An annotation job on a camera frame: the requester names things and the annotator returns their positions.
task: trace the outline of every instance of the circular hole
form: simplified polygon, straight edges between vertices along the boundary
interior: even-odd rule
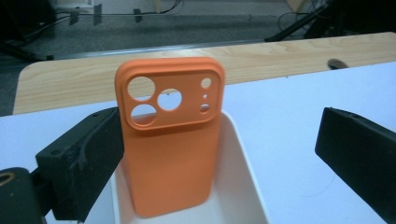
[[[157,110],[152,105],[138,105],[131,113],[134,123],[139,125],[148,125],[155,120]]]
[[[142,90],[148,90],[148,97],[139,100],[137,97],[143,96]],[[135,77],[128,85],[128,92],[135,100],[144,101],[154,94],[155,85],[148,77]]]
[[[209,77],[206,77],[201,81],[201,87],[204,89],[209,88],[210,85],[212,85],[212,79],[210,79]]]
[[[163,110],[174,110],[181,103],[181,93],[175,89],[167,89],[158,96],[158,105]]]
[[[206,113],[207,111],[209,111],[209,105],[201,105],[201,108],[199,110],[201,113]]]
[[[15,177],[14,173],[7,172],[0,174],[0,186],[5,185]]]
[[[330,59],[327,61],[327,66],[330,68],[330,70],[348,68],[346,63],[338,59]]]

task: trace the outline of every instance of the metal stand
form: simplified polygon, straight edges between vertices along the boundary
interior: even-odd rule
[[[265,38],[265,42],[281,41],[297,30],[303,28],[309,22],[314,21],[308,31],[305,33],[304,38],[319,38],[322,37],[330,26],[334,24],[334,35],[342,35],[343,33],[343,10],[341,1],[332,0],[326,5],[317,8],[315,11],[307,14],[293,25],[289,26],[280,33],[271,37]]]

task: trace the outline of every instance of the orange phone case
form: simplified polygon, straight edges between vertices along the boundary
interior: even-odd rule
[[[134,78],[155,85],[146,100],[128,91]],[[125,146],[121,165],[134,210],[155,217],[203,203],[210,194],[219,138],[224,71],[210,58],[133,60],[116,74],[116,94]],[[181,103],[164,109],[159,95],[181,93]],[[154,114],[132,116],[140,105]]]

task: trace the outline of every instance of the floor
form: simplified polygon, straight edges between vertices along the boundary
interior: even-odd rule
[[[95,0],[94,3],[102,4],[104,14],[133,13],[137,7],[142,12],[154,10],[148,0],[112,0],[111,4],[109,0]],[[173,0],[162,0],[162,8],[173,4]],[[92,13],[90,7],[82,11]],[[92,15],[81,15],[77,23],[70,25],[69,19],[65,19],[22,48],[42,58],[50,55],[59,59],[106,50],[262,41],[296,19],[283,0],[184,0],[169,13],[145,16],[140,22],[132,16],[104,16],[100,24],[93,25]],[[289,38],[301,37],[300,32]],[[0,116],[12,114],[19,73],[28,64],[0,53]]]

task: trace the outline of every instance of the black cable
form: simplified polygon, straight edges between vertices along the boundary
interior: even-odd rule
[[[311,7],[308,9],[308,12],[309,13],[315,13],[315,11],[319,8],[319,7],[322,7],[322,6],[324,6],[324,5],[327,5],[327,4],[329,4],[329,1],[330,0],[313,0],[312,1],[312,4],[311,4]],[[322,18],[322,19],[329,19],[330,17],[323,17],[323,16],[320,16],[320,15],[316,15],[318,18]]]
[[[172,11],[173,9],[175,9],[181,2],[182,2],[182,0],[176,0],[175,3],[170,8],[166,9],[165,11],[161,11],[159,13],[157,13],[157,12],[143,12],[143,13],[140,13],[140,14],[102,14],[101,16],[122,16],[122,17],[124,17],[124,16],[160,15],[160,14],[163,15],[163,14],[166,14],[166,13]],[[62,11],[60,11],[60,12],[57,12],[56,14],[70,14],[70,12],[62,12]],[[79,16],[92,16],[92,14],[78,14],[78,15]],[[58,23],[60,23],[62,21],[66,21],[70,17],[71,17],[70,15],[63,16],[63,17],[59,18],[58,20],[41,27],[39,30],[34,31],[34,32],[30,33],[29,35],[26,35],[25,37],[29,38],[29,39],[27,41],[23,42],[22,44],[17,45],[16,47],[18,47],[18,48],[24,47],[24,46],[34,42],[41,35],[43,35],[43,33],[48,28],[50,28],[51,26],[54,26],[54,25],[56,25],[56,24],[58,24]]]
[[[307,13],[307,12],[304,12],[304,13],[296,13],[296,15],[295,15],[295,17],[294,17],[294,21],[299,20],[299,18],[298,18],[299,16],[307,15],[307,14],[309,14],[309,13]],[[305,26],[303,26],[302,29],[305,30],[305,31],[308,30],[308,28],[306,28]]]
[[[287,13],[284,13],[284,14],[280,15],[280,16],[277,18],[277,27],[279,28],[280,31],[283,31],[283,30],[285,29],[285,28],[283,28],[283,27],[280,25],[280,21],[282,20],[282,18],[283,18],[284,16],[289,15],[289,14],[294,14],[294,15],[295,15],[294,22],[296,22],[298,16],[306,15],[306,14],[308,14],[308,13],[287,12]]]

